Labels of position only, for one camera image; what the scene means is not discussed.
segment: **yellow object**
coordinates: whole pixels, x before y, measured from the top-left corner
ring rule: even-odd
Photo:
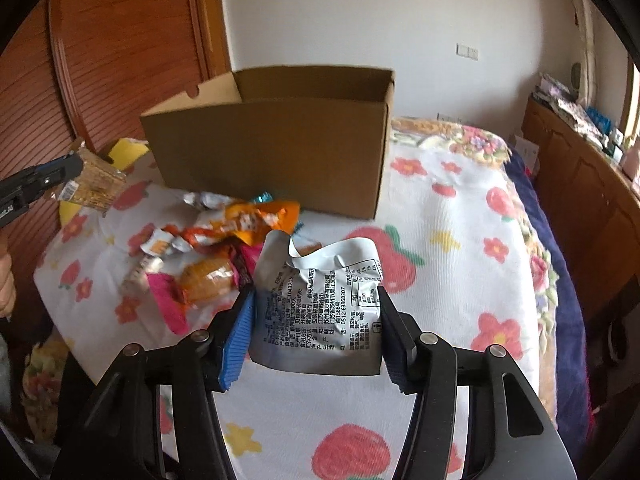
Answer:
[[[207,258],[187,266],[178,280],[184,304],[224,296],[234,286],[234,270],[228,258]]]
[[[262,444],[252,439],[254,428],[249,426],[238,426],[230,422],[226,425],[225,441],[231,446],[231,453],[234,456],[242,456],[245,451],[254,453],[262,452]]]
[[[460,250],[460,243],[453,237],[451,231],[434,231],[429,241],[439,245],[443,253]]]
[[[139,140],[120,139],[109,152],[112,166],[116,170],[125,170],[136,162],[142,155],[149,151],[146,144]],[[71,202],[60,202],[58,213],[60,215],[60,225],[64,227],[76,215],[82,206]]]

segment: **open cardboard box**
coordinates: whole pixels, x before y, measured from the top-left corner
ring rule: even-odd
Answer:
[[[229,72],[140,120],[165,183],[374,218],[394,72],[271,66]]]

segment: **white wall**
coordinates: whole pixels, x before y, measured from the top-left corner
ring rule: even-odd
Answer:
[[[462,118],[502,136],[536,74],[565,83],[578,30],[570,0],[223,0],[234,69],[334,63],[396,70],[395,114]],[[456,44],[479,61],[456,56]]]
[[[595,107],[620,125],[625,104],[628,54],[606,18],[595,6],[592,8],[598,88]]]

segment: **wooden wardrobe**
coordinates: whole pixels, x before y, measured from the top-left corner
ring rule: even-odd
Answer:
[[[222,0],[41,0],[0,55],[0,178],[76,137],[97,150],[142,138],[140,112],[229,69]],[[59,228],[45,199],[5,228],[18,293],[9,336],[48,329],[33,271]]]

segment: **silver snack bag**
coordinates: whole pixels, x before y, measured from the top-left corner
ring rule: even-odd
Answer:
[[[271,231],[255,267],[251,359],[285,372],[378,375],[381,281],[368,238],[300,256],[288,234]]]

